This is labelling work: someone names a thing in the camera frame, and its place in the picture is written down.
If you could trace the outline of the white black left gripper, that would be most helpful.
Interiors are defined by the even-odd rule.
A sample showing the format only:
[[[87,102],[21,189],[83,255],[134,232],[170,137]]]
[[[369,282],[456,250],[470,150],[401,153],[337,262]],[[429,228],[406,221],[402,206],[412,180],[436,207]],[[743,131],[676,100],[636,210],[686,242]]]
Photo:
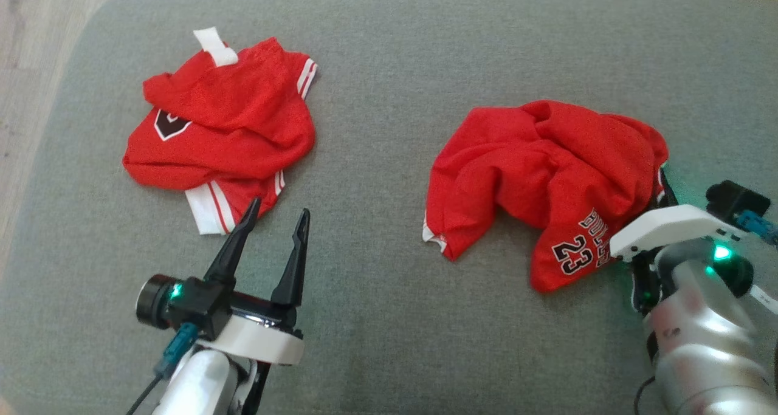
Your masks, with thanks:
[[[206,283],[235,285],[235,273],[248,235],[255,228],[261,198],[251,201],[239,224],[204,276]],[[270,301],[234,293],[230,298],[232,314],[212,348],[226,354],[273,365],[297,365],[304,354],[302,332],[295,328],[297,307],[302,304],[306,262],[308,261],[311,213],[303,209],[292,233],[294,248],[270,295]]]

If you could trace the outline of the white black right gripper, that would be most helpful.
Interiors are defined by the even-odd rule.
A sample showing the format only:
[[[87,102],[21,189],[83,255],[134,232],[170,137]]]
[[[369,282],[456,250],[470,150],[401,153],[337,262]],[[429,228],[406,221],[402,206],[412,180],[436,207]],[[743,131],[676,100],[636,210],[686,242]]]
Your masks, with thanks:
[[[658,208],[642,214],[611,237],[612,257],[631,262],[641,252],[692,239],[739,239],[738,228],[694,205],[679,205],[664,168],[658,169]]]

